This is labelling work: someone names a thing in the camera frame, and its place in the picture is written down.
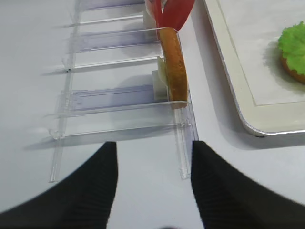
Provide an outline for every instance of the acrylic divider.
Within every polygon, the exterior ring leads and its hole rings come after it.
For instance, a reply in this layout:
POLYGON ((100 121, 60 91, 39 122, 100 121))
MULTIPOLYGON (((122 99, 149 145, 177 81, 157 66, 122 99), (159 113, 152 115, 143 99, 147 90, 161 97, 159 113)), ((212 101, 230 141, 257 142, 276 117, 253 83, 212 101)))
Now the acrylic divider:
MULTIPOLYGON (((94 67, 116 64, 137 64, 138 62, 157 60, 157 58, 162 57, 162 50, 156 49, 156 53, 147 55, 144 52, 143 55, 139 54, 137 58, 121 56, 111 61, 98 60, 92 64, 76 65, 76 55, 78 53, 109 50, 115 52, 115 50, 130 48, 136 50, 151 45, 160 47, 156 35, 159 29, 79 33, 79 27, 82 26, 81 14, 84 9, 94 10, 94 8, 88 8, 88 6, 84 8, 82 2, 84 1, 77 0, 75 5, 74 29, 69 42, 68 58, 64 62, 67 76, 61 95, 61 105, 58 113, 48 117, 48 119, 51 119, 49 133, 57 141, 51 166, 50 182, 56 182, 59 178, 61 156, 65 146, 79 144, 83 141, 119 141, 125 140, 126 136, 136 139, 159 135, 172 130, 175 131, 176 136, 181 176, 182 178, 188 178, 191 172, 192 141, 198 139, 190 98, 188 102, 169 102, 167 95, 167 98, 163 97, 161 100, 156 100, 156 96, 152 96, 156 91, 155 84, 97 91, 72 90, 74 74, 79 70, 87 71, 94 67), (109 95, 116 99, 109 100, 109 95), (181 103, 187 103, 187 106, 181 109, 173 109, 173 104, 181 103), (103 119, 101 117, 103 115, 112 115, 119 122, 102 123, 103 119), (71 127, 76 125, 67 125, 71 120, 72 123, 73 120, 78 120, 79 123, 79 121, 86 121, 87 118, 90 122, 96 121, 96 123, 91 126, 83 125, 83 129, 73 129, 71 127)), ((116 3, 118 2, 127 2, 125 5, 130 5, 131 2, 137 4, 136 1, 132 0, 116 1, 116 3)))

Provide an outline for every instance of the white table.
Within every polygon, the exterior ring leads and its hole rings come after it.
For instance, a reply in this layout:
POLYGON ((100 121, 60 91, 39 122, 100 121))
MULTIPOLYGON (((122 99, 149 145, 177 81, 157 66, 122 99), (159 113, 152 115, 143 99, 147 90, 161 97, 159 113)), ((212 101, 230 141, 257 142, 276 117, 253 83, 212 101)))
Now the white table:
MULTIPOLYGON (((55 70, 62 66, 64 39, 71 32, 65 27, 71 23, 66 2, 0 2, 0 211, 53 185, 47 181, 54 142, 42 126, 64 85, 65 74, 55 70)), ((305 204, 304 138, 260 139, 244 131, 204 12, 198 0, 180 32, 200 140, 250 178, 305 204)), ((169 138, 118 143, 119 182, 109 228, 203 228, 190 180, 181 181, 169 138)), ((61 178, 100 145, 66 147, 61 178)))

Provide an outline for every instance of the white surface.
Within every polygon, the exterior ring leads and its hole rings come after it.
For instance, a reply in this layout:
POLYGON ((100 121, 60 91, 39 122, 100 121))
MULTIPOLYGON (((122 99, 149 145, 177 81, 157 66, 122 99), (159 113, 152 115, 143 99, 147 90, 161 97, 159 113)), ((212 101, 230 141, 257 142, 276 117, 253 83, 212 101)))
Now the white surface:
MULTIPOLYGON (((16 10, 12 7, 16 2, 12 0, 0 2, 1 27, 6 28, 9 33, 13 30, 7 27, 11 23, 8 19, 15 16, 11 12, 16 10)), ((25 12, 29 12, 33 5, 40 4, 44 9, 60 11, 61 2, 62 0, 18 1, 21 5, 16 15, 20 17, 23 15, 24 18, 21 21, 15 21, 15 27, 19 27, 20 23, 26 21, 25 12)), ((205 14, 200 13, 201 10, 203 10, 203 4, 197 2, 192 18, 188 20, 180 34, 200 139, 206 141, 223 158, 249 177, 271 190, 305 204, 303 166, 305 147, 297 146, 297 144, 304 144, 305 138, 258 139, 245 133, 231 99, 209 21, 205 14)), ((35 16, 36 14, 32 12, 31 15, 46 23, 41 19, 44 18, 43 15, 46 15, 45 12, 41 12, 39 16, 35 16)), ((61 19, 59 15, 57 13, 53 18, 47 14, 46 20, 57 21, 56 19, 61 19)), ((28 18, 31 21, 31 23, 28 21, 28 27, 36 22, 34 17, 28 18)), ((59 24, 66 23, 69 23, 68 18, 61 19, 59 24)), ((58 33, 58 35, 60 36, 58 40, 66 36, 65 33, 58 33)), ((42 75, 53 71, 60 63, 60 60, 57 62, 57 58, 61 55, 62 48, 44 47, 41 53, 45 58, 41 58, 41 55, 38 57, 35 54, 29 55, 28 53, 31 52, 25 52, 22 49, 15 50, 15 53, 18 51, 19 55, 26 53, 27 58, 13 61, 10 55, 14 45, 12 43, 8 49, 7 44, 10 43, 10 39, 8 36, 1 36, 0 39, 4 37, 5 45, 0 43, 1 50, 6 48, 6 51, 0 54, 2 79, 0 211, 26 201, 51 186, 47 180, 53 143, 41 143, 47 134, 40 132, 38 128, 40 125, 36 125, 33 120, 39 120, 43 115, 54 112, 55 98, 63 85, 63 78, 59 75, 42 75), (56 50, 58 53, 54 56, 45 55, 56 50), (17 61, 19 64, 26 62, 23 65, 24 68, 13 68, 17 61), (37 61, 41 68, 36 68, 37 61), (25 77, 27 80, 23 84, 30 81, 37 82, 30 88, 30 92, 22 84, 13 83, 10 80, 20 81, 25 77), (8 92, 11 89, 17 89, 17 86, 18 94, 8 98, 8 92), (22 92, 27 93, 24 99, 22 92)), ((51 36, 47 34, 44 40, 52 41, 51 36)), ((22 45, 19 43, 19 47, 28 46, 27 43, 22 45)), ((155 137, 118 143, 120 178, 109 228, 154 229, 166 225, 185 229, 202 228, 190 180, 179 179, 177 157, 170 150, 174 146, 167 144, 171 137, 166 135, 165 138, 155 137), (154 148, 144 147, 144 144, 154 145, 154 148)), ((64 178, 75 170, 99 146, 100 144, 83 144, 66 147, 61 177, 64 178)))
POLYGON ((222 61, 247 130, 257 136, 305 132, 305 102, 257 106, 217 1, 205 0, 222 61))
POLYGON ((257 105, 302 102, 305 87, 280 63, 278 39, 304 20, 304 0, 218 0, 257 105))

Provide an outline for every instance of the white tray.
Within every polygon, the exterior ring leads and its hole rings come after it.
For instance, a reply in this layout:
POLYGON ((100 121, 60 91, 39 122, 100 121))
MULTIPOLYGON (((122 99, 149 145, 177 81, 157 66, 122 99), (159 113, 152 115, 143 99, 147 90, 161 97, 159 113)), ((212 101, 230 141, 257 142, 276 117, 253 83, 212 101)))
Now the white tray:
POLYGON ((203 0, 210 18, 238 114, 256 136, 305 132, 305 102, 256 106, 227 25, 216 0, 203 0))

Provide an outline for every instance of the green lettuce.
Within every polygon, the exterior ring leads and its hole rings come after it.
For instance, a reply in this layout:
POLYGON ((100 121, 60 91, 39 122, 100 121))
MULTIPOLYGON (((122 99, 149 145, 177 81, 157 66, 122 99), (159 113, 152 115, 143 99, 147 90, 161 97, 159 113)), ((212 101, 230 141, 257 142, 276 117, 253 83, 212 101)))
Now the green lettuce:
POLYGON ((301 22, 293 27, 285 28, 279 39, 279 48, 287 59, 290 70, 305 75, 305 24, 301 22))

